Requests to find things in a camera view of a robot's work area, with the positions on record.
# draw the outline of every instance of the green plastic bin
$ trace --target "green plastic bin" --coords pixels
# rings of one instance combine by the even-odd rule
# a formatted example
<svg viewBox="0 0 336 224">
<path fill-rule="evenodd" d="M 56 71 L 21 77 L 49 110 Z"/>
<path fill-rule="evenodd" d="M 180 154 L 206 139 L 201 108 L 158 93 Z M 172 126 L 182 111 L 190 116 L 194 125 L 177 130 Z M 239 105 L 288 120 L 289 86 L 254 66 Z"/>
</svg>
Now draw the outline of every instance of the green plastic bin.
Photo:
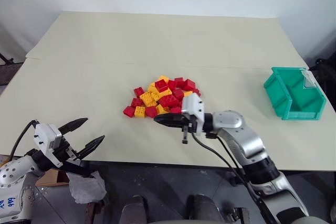
<svg viewBox="0 0 336 224">
<path fill-rule="evenodd" d="M 306 68 L 272 68 L 264 88 L 277 116 L 283 120 L 318 120 L 326 103 Z"/>
</svg>

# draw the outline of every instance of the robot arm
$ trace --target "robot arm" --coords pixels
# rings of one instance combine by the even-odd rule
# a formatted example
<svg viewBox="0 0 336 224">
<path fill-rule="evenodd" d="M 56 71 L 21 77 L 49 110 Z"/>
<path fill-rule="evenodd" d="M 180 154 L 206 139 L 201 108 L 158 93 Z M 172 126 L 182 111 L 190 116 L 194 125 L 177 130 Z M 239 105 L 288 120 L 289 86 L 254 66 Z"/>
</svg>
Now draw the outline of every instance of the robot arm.
<svg viewBox="0 0 336 224">
<path fill-rule="evenodd" d="M 204 113 L 203 101 L 191 94 L 183 99 L 181 114 L 164 114 L 155 121 L 183 130 L 183 143 L 187 133 L 215 135 L 223 138 L 233 156 L 242 166 L 244 182 L 256 195 L 255 203 L 266 223 L 294 223 L 307 216 L 308 211 L 284 174 L 277 170 L 268 156 L 260 137 L 250 129 L 244 117 L 235 111 Z"/>
<path fill-rule="evenodd" d="M 86 120 L 77 119 L 59 129 L 53 124 L 34 125 L 34 140 L 41 150 L 32 149 L 25 156 L 0 167 L 0 223 L 30 223 L 35 182 L 47 170 L 55 168 L 90 176 L 92 171 L 66 160 L 84 158 L 98 147 L 104 136 L 92 140 L 78 153 L 63 137 Z"/>
</svg>

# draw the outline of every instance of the red toy brick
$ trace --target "red toy brick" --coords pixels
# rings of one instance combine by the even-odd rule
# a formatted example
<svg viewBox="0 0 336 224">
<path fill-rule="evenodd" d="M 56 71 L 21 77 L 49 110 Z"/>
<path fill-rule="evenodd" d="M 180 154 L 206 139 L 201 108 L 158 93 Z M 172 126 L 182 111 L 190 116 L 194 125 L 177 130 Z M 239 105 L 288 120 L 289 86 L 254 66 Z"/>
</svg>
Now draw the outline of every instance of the red toy brick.
<svg viewBox="0 0 336 224">
<path fill-rule="evenodd" d="M 172 81 L 172 80 L 168 81 L 168 87 L 170 88 L 171 91 L 176 89 L 176 85 L 177 85 L 176 81 Z"/>
<path fill-rule="evenodd" d="M 168 85 L 163 79 L 156 81 L 155 87 L 158 90 L 158 92 L 162 92 L 168 89 Z"/>
<path fill-rule="evenodd" d="M 127 116 L 129 116 L 130 118 L 134 117 L 134 113 L 135 113 L 135 108 L 131 107 L 131 106 L 127 106 L 123 113 Z"/>
<path fill-rule="evenodd" d="M 145 113 L 150 118 L 154 118 L 157 115 L 155 106 L 146 107 Z"/>
<path fill-rule="evenodd" d="M 141 106 L 142 105 L 142 100 L 139 98 L 133 98 L 131 106 L 133 108 L 137 107 L 137 106 Z"/>
<path fill-rule="evenodd" d="M 176 81 L 176 87 L 177 87 L 177 88 L 183 88 L 183 87 L 184 87 L 184 80 L 183 80 L 183 77 L 175 78 L 174 81 Z"/>
<path fill-rule="evenodd" d="M 175 107 L 179 104 L 179 101 L 175 96 L 170 94 L 160 98 L 159 103 L 162 105 L 162 107 Z"/>
<path fill-rule="evenodd" d="M 192 92 L 198 94 L 198 96 L 201 97 L 201 93 L 198 89 L 192 89 Z"/>
<path fill-rule="evenodd" d="M 182 100 L 183 97 L 184 97 L 184 93 L 183 93 L 183 91 L 182 91 L 181 89 L 175 89 L 175 90 L 173 91 L 173 95 L 174 95 L 177 99 L 179 99 L 179 100 Z"/>
<path fill-rule="evenodd" d="M 170 109 L 170 113 L 181 114 L 181 107 L 173 107 Z"/>
<path fill-rule="evenodd" d="M 143 91 L 142 87 L 138 87 L 134 90 L 134 93 L 137 98 L 139 98 L 145 91 Z"/>
<path fill-rule="evenodd" d="M 196 89 L 195 83 L 190 79 L 186 79 L 185 82 L 184 82 L 183 90 L 188 91 L 188 90 L 193 90 L 193 89 Z"/>
</svg>

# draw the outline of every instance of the beige tabletop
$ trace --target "beige tabletop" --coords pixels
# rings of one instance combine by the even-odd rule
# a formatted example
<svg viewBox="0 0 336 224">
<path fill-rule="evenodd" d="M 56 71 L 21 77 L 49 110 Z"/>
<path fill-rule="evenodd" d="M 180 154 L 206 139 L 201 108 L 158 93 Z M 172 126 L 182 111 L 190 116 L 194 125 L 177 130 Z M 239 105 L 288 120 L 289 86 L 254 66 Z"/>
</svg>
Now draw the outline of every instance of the beige tabletop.
<svg viewBox="0 0 336 224">
<path fill-rule="evenodd" d="M 2 154 L 32 119 L 61 126 L 86 116 L 66 138 L 80 150 L 106 135 L 89 160 L 225 166 L 191 137 L 182 144 L 179 129 L 122 114 L 133 88 L 164 74 L 194 80 L 206 111 L 244 115 L 278 168 L 336 170 L 330 103 L 319 121 L 282 121 L 263 88 L 270 67 L 306 66 L 276 19 L 63 13 L 27 57 L 0 97 Z M 32 130 L 17 154 L 31 148 Z"/>
</svg>

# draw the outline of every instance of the pile of toy bricks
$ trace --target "pile of toy bricks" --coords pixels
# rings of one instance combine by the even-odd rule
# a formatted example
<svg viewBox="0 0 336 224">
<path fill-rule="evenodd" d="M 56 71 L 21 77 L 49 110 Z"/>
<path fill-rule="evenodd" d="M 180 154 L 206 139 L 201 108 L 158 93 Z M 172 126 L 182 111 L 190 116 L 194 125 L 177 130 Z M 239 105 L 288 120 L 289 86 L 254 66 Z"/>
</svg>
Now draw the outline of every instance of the pile of toy bricks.
<svg viewBox="0 0 336 224">
<path fill-rule="evenodd" d="M 134 89 L 136 98 L 133 98 L 130 106 L 123 113 L 130 118 L 136 116 L 144 118 L 166 113 L 181 113 L 182 99 L 192 93 L 201 96 L 196 84 L 182 77 L 170 80 L 166 76 L 160 76 L 156 82 L 152 82 L 147 92 L 142 87 Z"/>
</svg>

